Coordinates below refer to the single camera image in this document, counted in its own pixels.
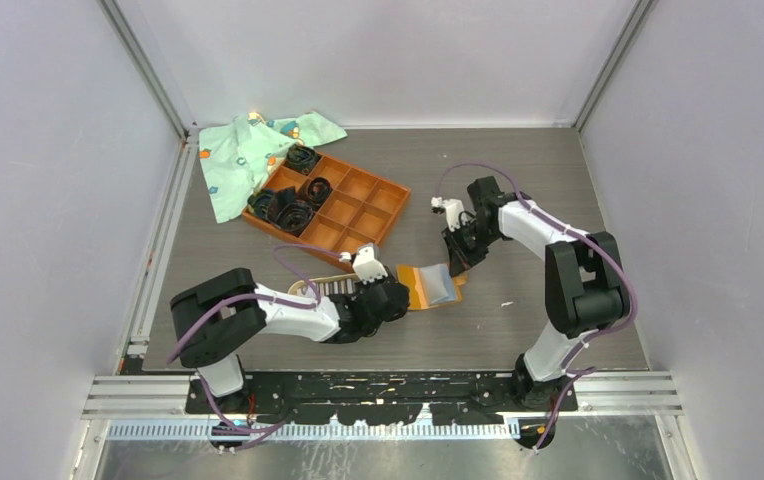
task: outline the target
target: patterned cloth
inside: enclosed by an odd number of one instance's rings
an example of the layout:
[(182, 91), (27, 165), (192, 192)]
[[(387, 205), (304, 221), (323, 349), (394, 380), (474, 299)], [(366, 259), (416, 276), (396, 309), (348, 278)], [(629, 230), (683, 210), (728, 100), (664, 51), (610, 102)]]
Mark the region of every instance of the patterned cloth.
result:
[(202, 130), (199, 157), (217, 223), (240, 216), (249, 196), (264, 185), (291, 145), (313, 148), (346, 136), (317, 112), (269, 121), (253, 112)]

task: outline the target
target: gray floor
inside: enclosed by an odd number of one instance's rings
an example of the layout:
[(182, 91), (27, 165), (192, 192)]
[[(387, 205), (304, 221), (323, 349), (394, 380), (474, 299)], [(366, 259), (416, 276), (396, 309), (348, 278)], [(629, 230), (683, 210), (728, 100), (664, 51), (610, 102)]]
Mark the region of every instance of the gray floor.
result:
[[(439, 174), (465, 161), (501, 166), (553, 215), (588, 231), (603, 229), (579, 140), (571, 129), (355, 130), (321, 150), (412, 189), (405, 213), (382, 247), (382, 260), (392, 267), (447, 260), (441, 240), (443, 219), (430, 212), (429, 199)], [(466, 199), (467, 184), (489, 174), (477, 168), (459, 169), (445, 181), (444, 196)], [(501, 188), (507, 185), (501, 182)], [(250, 268), (260, 283), (287, 289), (296, 279), (269, 253), (280, 243), (241, 219), (215, 223), (197, 165), (144, 367), (163, 368), (175, 343), (168, 302), (176, 293), (238, 266)], [(286, 256), (311, 276), (340, 273), (302, 252)], [(547, 321), (543, 263), (519, 244), (498, 242), (469, 275), (461, 303), (412, 312), (355, 344), (259, 335), (238, 353), (252, 370), (511, 368)], [(633, 329), (593, 344), (576, 365), (646, 368)]]

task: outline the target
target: black object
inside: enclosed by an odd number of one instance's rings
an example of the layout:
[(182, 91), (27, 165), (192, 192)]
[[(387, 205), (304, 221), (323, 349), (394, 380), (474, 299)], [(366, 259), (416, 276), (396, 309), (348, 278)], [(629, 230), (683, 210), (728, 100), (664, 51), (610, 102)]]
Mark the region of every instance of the black object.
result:
[[(484, 425), (505, 423), (502, 412), (549, 412), (550, 402), (533, 408), (514, 402), (509, 391), (508, 372), (427, 371), (427, 372), (291, 372), (246, 371), (244, 390), (218, 400), (223, 413), (245, 414), (247, 396), (255, 394), (258, 421), (275, 423), (285, 415), (300, 425), (328, 425), (333, 414), (352, 425), (365, 420), (369, 425), (414, 422), (429, 404), (434, 425)], [(185, 412), (210, 414), (202, 395), (202, 385), (191, 381)], [(377, 399), (384, 403), (377, 404)], [(575, 392), (566, 397), (561, 411), (578, 408)], [(534, 419), (546, 422), (541, 417)]]
[(273, 190), (264, 188), (254, 195), (250, 195), (247, 200), (247, 205), (252, 208), (252, 213), (256, 217), (267, 220), (267, 207), (270, 205), (270, 201), (273, 200)]
[[(621, 265), (615, 237), (599, 232), (588, 238)], [(618, 274), (581, 241), (547, 245), (544, 264), (547, 316), (568, 338), (595, 328), (603, 330), (629, 314), (629, 294)], [(580, 270), (594, 273), (594, 278), (583, 282)]]
[[(514, 193), (503, 193), (494, 177), (478, 178), (467, 186), (473, 204), (473, 221), (455, 232), (444, 229), (442, 236), (450, 255), (450, 275), (470, 270), (485, 259), (488, 246), (495, 240), (511, 240), (500, 232), (500, 207), (517, 200)], [(521, 192), (524, 199), (530, 199)]]
[[(520, 429), (520, 436), (515, 438), (515, 442), (521, 447), (532, 450), (535, 448), (535, 444), (538, 443), (538, 439), (547, 430), (547, 422), (538, 419), (520, 419), (517, 421), (517, 426)], [(550, 427), (550, 431), (547, 432), (547, 436), (544, 437), (544, 443), (538, 448), (544, 448), (553, 443), (553, 438), (556, 436), (556, 424)]]
[(291, 145), (285, 156), (285, 165), (291, 170), (308, 175), (320, 161), (320, 154), (301, 145)]
[(305, 187), (305, 192), (303, 193), (305, 194), (308, 203), (314, 208), (314, 211), (317, 211), (323, 206), (323, 202), (329, 198), (329, 194), (332, 193), (332, 185), (329, 184), (329, 180), (326, 180), (323, 177), (317, 177), (308, 182), (308, 185)]
[(311, 223), (314, 209), (297, 197), (297, 189), (288, 187), (273, 194), (267, 204), (266, 219), (281, 230), (299, 237)]
[(529, 369), (526, 368), (524, 354), (520, 354), (509, 380), (509, 391), (514, 401), (523, 408), (539, 409), (542, 405), (556, 401), (568, 382), (570, 379), (566, 376), (545, 382), (535, 381), (529, 375)]
[(408, 287), (398, 282), (390, 270), (384, 280), (369, 285), (358, 283), (357, 288), (352, 294), (328, 295), (338, 310), (341, 329), (324, 343), (353, 343), (373, 336), (383, 322), (398, 320), (408, 312)]
[[(246, 268), (236, 268), (185, 290), (170, 300), (176, 338), (181, 338), (199, 318), (221, 300), (253, 293), (256, 284)], [(235, 313), (220, 319), (215, 315), (191, 337), (179, 359), (185, 368), (211, 365), (231, 355), (239, 346), (267, 326), (267, 314), (256, 300), (232, 305)]]

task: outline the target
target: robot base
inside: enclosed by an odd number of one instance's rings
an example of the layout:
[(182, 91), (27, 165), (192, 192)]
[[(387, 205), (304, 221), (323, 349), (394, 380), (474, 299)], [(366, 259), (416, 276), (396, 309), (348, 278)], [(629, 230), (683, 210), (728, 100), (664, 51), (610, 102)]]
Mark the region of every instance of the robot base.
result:
[[(435, 425), (503, 424), (501, 412), (549, 412), (550, 398), (524, 406), (514, 400), (513, 372), (247, 372), (244, 390), (221, 399), (226, 414), (247, 414), (247, 396), (255, 394), (254, 413), (262, 423), (290, 418), (301, 425), (412, 423), (421, 412)], [(576, 393), (561, 404), (577, 410)], [(210, 414), (199, 381), (191, 382), (185, 406), (189, 414)], [(429, 412), (424, 411), (428, 404)]]

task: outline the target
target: orange box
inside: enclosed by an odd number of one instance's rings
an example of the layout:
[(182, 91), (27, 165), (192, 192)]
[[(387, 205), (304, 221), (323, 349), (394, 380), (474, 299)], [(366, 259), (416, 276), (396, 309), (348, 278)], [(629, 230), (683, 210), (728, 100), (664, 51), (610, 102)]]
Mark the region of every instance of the orange box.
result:
[[(275, 191), (296, 187), (299, 193), (314, 178), (323, 177), (329, 181), (332, 193), (299, 238), (256, 217), (249, 209), (244, 210), (244, 220), (284, 242), (314, 245), (336, 253), (355, 253), (358, 247), (369, 242), (382, 245), (403, 213), (411, 190), (335, 157), (317, 153), (320, 161), (308, 176), (283, 163), (264, 184), (264, 188)], [(308, 253), (352, 272), (349, 264), (341, 263), (337, 258), (314, 251)]]

